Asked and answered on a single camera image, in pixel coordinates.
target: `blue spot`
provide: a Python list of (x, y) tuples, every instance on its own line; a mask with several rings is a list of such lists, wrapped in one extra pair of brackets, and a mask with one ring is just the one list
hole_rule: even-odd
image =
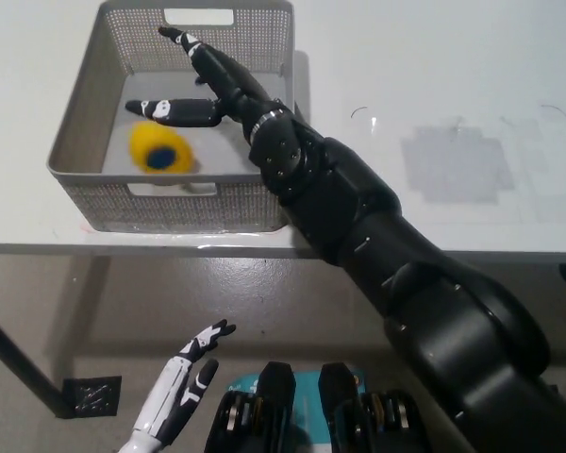
[(176, 152), (170, 146), (156, 148), (147, 156), (147, 166), (155, 170), (165, 170), (176, 161)]

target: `robot fingertip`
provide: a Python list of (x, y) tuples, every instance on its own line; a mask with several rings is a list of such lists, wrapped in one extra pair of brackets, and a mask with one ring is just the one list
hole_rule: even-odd
[(142, 115), (141, 101), (127, 101), (125, 103), (125, 109), (137, 115)]

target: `white robotic hand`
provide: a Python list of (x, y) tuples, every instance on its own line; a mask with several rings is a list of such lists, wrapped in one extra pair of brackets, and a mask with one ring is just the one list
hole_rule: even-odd
[(214, 349), (220, 337), (230, 335), (235, 328), (224, 319), (196, 335), (168, 360), (142, 406), (130, 440), (120, 453), (159, 452), (176, 439), (218, 369), (218, 362), (210, 359), (187, 386), (193, 364)]

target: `table leg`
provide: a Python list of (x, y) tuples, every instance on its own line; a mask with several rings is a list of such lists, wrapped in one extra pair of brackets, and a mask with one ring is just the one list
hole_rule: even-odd
[(57, 418), (75, 418), (75, 409), (46, 375), (0, 328), (0, 361), (37, 396)]

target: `gray plastic basket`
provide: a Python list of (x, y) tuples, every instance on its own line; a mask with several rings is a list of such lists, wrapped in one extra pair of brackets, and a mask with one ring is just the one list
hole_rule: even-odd
[(178, 129), (201, 143), (186, 175), (146, 175), (127, 155), (140, 118), (128, 99), (206, 98), (184, 51), (157, 30), (167, 11), (232, 11), (230, 25), (171, 24), (246, 66), (272, 97), (293, 107), (293, 10), (282, 1), (111, 0), (99, 11), (48, 168), (90, 224), (140, 233), (256, 232), (285, 225), (276, 199), (247, 159), (241, 126)]

